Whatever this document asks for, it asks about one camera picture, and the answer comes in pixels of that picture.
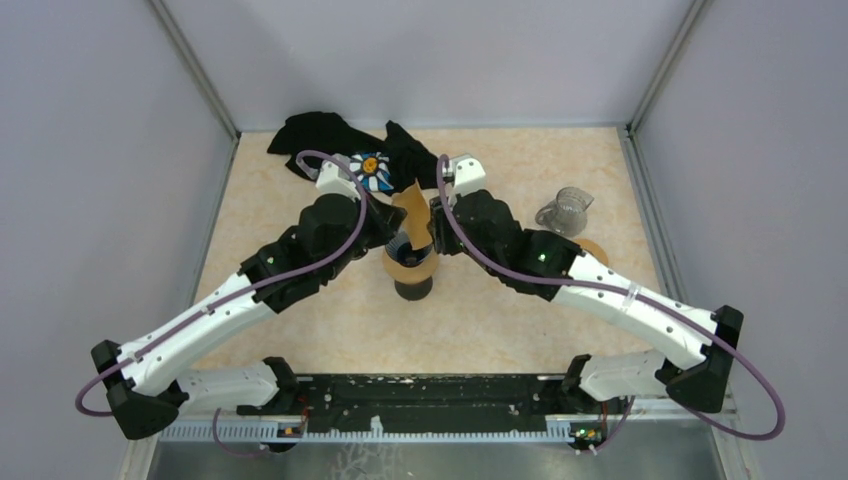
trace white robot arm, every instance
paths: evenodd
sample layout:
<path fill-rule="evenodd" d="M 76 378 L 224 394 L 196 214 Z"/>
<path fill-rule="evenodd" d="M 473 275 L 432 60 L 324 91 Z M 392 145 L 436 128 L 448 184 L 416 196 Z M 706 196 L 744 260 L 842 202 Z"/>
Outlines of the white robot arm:
<path fill-rule="evenodd" d="M 190 367 L 238 332 L 317 293 L 350 261 L 391 240 L 406 215 L 403 209 L 370 195 L 362 199 L 353 182 L 330 162 L 322 166 L 317 187 L 322 195 L 301 211 L 298 224 L 245 260 L 239 271 L 209 296 L 147 335 L 124 344 L 106 340 L 92 349 L 101 376 L 121 365 L 105 376 L 103 383 L 111 414 L 128 439 L 155 434 L 179 415 L 271 404 L 285 409 L 293 403 L 297 380 L 281 358 L 212 371 Z M 259 282 L 303 269 L 337 251 L 354 232 L 362 203 L 366 208 L 364 225 L 338 258 L 308 273 L 274 281 L 255 293 L 242 294 Z M 228 297 L 217 308 L 209 307 Z M 77 398 L 77 408 L 96 413 L 82 406 L 82 396 Z"/>
<path fill-rule="evenodd" d="M 485 190 L 483 165 L 470 155 L 451 159 L 443 174 L 453 180 L 451 211 L 488 258 L 537 277 L 567 278 L 627 292 L 617 295 L 580 285 L 534 285 L 483 265 L 489 274 L 520 293 L 591 312 L 654 346 L 641 353 L 575 358 L 563 382 L 572 405 L 582 404 L 588 410 L 598 402 L 635 395 L 670 396 L 701 412 L 721 409 L 732 357 L 666 313 L 636 301 L 636 297 L 675 310 L 733 347 L 742 325 L 739 311 L 724 306 L 713 312 L 682 304 L 607 268 L 573 242 L 551 232 L 522 230 L 509 207 Z M 436 250 L 448 255 L 469 253 L 449 225 L 439 199 L 431 202 L 431 208 Z"/>

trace glass pitcher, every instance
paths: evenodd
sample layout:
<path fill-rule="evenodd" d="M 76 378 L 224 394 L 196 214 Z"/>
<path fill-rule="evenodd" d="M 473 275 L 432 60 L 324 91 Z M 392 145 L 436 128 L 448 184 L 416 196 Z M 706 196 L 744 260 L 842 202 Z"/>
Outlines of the glass pitcher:
<path fill-rule="evenodd" d="M 536 223 L 563 237 L 572 238 L 586 228 L 586 210 L 595 200 L 577 187 L 565 187 L 536 213 Z"/>

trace marble pattern surface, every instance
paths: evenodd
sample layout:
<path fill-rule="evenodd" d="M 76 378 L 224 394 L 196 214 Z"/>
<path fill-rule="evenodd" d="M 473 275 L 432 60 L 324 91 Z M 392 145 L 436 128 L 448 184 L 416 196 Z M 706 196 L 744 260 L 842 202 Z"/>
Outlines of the marble pattern surface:
<path fill-rule="evenodd" d="M 600 244 L 622 275 L 658 289 L 615 129 L 411 133 L 434 153 L 467 152 L 480 159 L 489 190 L 524 226 L 534 227 L 536 211 L 561 187 L 591 193 L 596 200 L 580 236 Z M 313 184 L 284 167 L 287 157 L 265 153 L 272 138 L 273 133 L 241 138 L 198 298 L 297 222 L 300 210 L 317 197 Z M 517 294 L 464 256 L 441 258 L 430 295 L 407 302 L 394 292 L 380 254 L 369 252 L 318 295 L 234 336 L 196 366 L 282 356 L 301 373 L 563 372 L 575 355 L 650 348 L 588 313 Z"/>

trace orange center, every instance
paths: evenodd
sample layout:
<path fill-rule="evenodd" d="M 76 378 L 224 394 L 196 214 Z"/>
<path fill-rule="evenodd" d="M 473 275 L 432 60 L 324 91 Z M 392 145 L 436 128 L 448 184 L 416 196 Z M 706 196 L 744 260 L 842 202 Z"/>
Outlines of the orange center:
<path fill-rule="evenodd" d="M 377 170 L 377 159 L 374 157 L 366 158 L 365 162 L 362 163 L 362 170 L 365 173 L 374 173 Z"/>

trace gray wall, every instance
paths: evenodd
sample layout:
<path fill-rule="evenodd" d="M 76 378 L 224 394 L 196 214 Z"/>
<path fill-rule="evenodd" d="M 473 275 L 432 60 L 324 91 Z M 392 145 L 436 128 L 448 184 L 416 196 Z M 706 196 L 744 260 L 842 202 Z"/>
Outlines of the gray wall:
<path fill-rule="evenodd" d="M 242 130 L 632 116 L 691 0 L 167 0 Z"/>
<path fill-rule="evenodd" d="M 114 478 L 88 351 L 185 307 L 230 141 L 142 1 L 0 2 L 0 71 L 0 478 Z"/>
<path fill-rule="evenodd" d="M 688 291 L 782 394 L 767 479 L 845 478 L 848 3 L 717 0 L 640 138 Z M 738 367 L 742 421 L 773 410 Z"/>

